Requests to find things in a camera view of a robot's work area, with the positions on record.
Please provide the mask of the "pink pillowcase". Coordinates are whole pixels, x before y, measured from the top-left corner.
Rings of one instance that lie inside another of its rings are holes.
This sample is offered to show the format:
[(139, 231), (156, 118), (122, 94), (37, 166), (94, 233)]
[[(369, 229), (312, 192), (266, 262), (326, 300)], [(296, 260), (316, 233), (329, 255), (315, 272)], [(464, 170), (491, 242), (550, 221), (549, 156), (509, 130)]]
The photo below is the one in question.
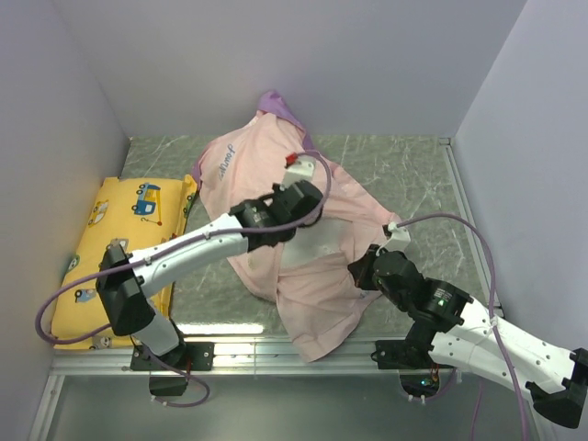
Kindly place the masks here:
[[(302, 152), (302, 133), (270, 113), (258, 112), (243, 128), (219, 137), (201, 163), (200, 199), (211, 219), (268, 193), (282, 181), (286, 157)], [(373, 198), (342, 166), (322, 166), (312, 183), (332, 184), (322, 219), (350, 221), (341, 252), (307, 265), (282, 269), (284, 243), (232, 257), (230, 265), (247, 289), (276, 303), (278, 314), (301, 358), (312, 362), (331, 353), (357, 327), (363, 311), (379, 297), (356, 288), (347, 266), (371, 244), (384, 243), (384, 227), (400, 217)]]

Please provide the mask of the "purple princess print pillowcase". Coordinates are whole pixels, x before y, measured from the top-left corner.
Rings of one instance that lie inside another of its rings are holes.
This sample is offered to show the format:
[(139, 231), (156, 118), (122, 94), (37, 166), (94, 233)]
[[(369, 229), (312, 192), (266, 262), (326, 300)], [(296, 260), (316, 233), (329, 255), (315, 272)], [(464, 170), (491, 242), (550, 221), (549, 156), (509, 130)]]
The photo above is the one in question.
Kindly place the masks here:
[[(302, 125), (300, 121), (296, 119), (288, 104), (286, 103), (284, 97), (276, 90), (269, 90), (261, 95), (257, 102), (257, 111), (262, 113), (270, 113), (275, 115), (280, 119), (284, 119), (288, 121), (290, 124), (294, 125), (298, 130), (301, 131), (303, 138), (302, 138), (302, 148), (304, 151), (307, 152), (316, 152), (317, 149), (314, 146), (314, 143), (311, 139), (311, 135), (307, 132), (306, 128)], [(197, 184), (201, 185), (201, 163), (204, 159), (206, 152), (209, 148), (213, 145), (213, 142), (218, 141), (219, 138), (210, 141), (205, 147), (198, 159), (195, 161), (191, 175), (197, 182)]]

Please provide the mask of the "white pillow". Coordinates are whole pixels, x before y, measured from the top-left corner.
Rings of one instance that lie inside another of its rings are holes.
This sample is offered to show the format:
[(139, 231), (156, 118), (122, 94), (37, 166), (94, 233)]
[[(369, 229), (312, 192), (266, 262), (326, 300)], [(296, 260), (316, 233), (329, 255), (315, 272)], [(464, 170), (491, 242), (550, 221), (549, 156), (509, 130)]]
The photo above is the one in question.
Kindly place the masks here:
[(295, 268), (339, 254), (341, 243), (351, 226), (348, 220), (327, 218), (308, 228), (298, 228), (294, 238), (284, 244), (280, 267)]

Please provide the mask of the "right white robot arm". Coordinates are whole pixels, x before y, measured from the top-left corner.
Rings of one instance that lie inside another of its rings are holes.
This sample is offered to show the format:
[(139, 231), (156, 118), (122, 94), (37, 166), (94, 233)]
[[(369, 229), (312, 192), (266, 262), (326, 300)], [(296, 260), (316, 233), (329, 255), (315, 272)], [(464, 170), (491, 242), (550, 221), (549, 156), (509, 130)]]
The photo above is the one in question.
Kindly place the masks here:
[(413, 320), (402, 342), (376, 342), (379, 368), (457, 368), (520, 393), (554, 424), (578, 428), (587, 397), (585, 349), (548, 344), (491, 316), (461, 288), (424, 277), (402, 252), (370, 247), (348, 270), (358, 288), (379, 291)]

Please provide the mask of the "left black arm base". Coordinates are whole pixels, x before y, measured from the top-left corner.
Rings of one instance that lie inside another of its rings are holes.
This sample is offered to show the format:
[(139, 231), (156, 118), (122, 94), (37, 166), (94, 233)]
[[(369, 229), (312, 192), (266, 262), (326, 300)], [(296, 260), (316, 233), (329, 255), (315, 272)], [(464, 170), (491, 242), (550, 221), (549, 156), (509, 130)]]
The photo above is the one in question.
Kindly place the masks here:
[(211, 371), (215, 345), (212, 342), (182, 343), (170, 353), (155, 356), (143, 345), (136, 345), (130, 360), (130, 371), (149, 373), (149, 392), (162, 401), (181, 397), (189, 378)]

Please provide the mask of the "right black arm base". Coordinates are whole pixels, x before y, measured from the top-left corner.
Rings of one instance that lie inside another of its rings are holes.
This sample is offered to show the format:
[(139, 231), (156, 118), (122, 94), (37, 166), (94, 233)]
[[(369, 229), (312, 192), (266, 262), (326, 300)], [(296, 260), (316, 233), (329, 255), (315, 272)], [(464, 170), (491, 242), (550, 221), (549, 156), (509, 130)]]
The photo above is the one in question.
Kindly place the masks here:
[(425, 341), (377, 340), (370, 358), (378, 370), (398, 370), (401, 389), (408, 401), (422, 404), (439, 398), (452, 384), (456, 369), (435, 362), (430, 352), (433, 346)]

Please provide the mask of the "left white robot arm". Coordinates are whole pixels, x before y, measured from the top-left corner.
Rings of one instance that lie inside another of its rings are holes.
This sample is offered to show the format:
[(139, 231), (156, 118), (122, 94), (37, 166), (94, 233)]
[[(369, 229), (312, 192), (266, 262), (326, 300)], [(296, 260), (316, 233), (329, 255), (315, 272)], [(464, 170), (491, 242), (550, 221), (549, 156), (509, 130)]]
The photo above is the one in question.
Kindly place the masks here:
[(294, 238), (322, 214), (325, 195), (307, 180), (246, 199), (205, 226), (167, 243), (126, 253), (107, 250), (96, 290), (116, 336), (131, 336), (142, 353), (164, 369), (185, 363), (187, 345), (176, 325), (159, 312), (152, 296), (190, 271), (223, 258), (274, 247)]

